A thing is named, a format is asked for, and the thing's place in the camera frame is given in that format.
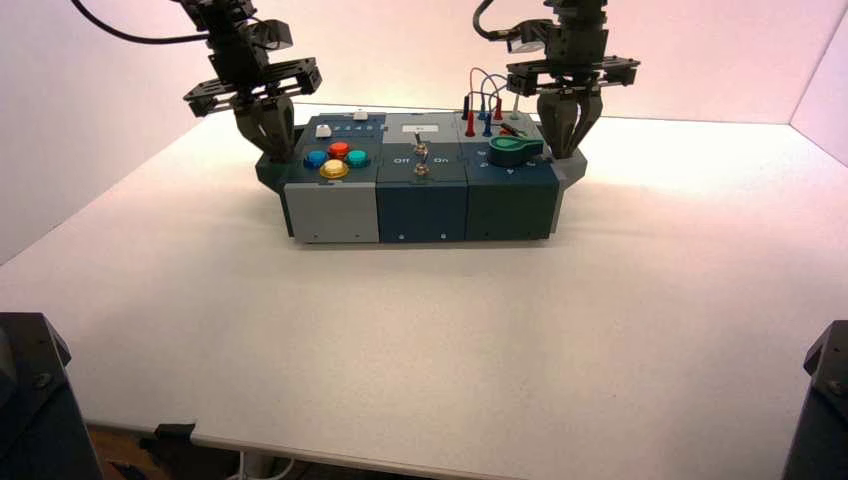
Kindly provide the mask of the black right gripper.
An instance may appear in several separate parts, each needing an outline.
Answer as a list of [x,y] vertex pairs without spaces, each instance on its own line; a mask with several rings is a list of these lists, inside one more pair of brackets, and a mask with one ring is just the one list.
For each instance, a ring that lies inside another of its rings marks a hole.
[[[600,90],[635,82],[640,62],[606,53],[605,1],[546,1],[557,19],[530,19],[506,37],[511,53],[540,50],[540,60],[507,66],[507,89],[537,95],[542,134],[555,158],[568,158],[603,110]],[[575,125],[575,99],[579,118]]]

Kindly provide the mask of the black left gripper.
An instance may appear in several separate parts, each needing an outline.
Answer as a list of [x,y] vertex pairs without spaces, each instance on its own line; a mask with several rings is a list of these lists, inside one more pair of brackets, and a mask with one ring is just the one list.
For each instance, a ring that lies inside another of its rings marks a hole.
[[[260,19],[250,1],[182,1],[196,30],[205,35],[215,77],[196,85],[184,101],[196,117],[234,109],[240,134],[274,161],[288,161],[294,145],[294,106],[288,96],[311,95],[322,76],[314,57],[273,63],[269,54],[294,45],[291,27]],[[270,137],[257,99],[275,98]]]

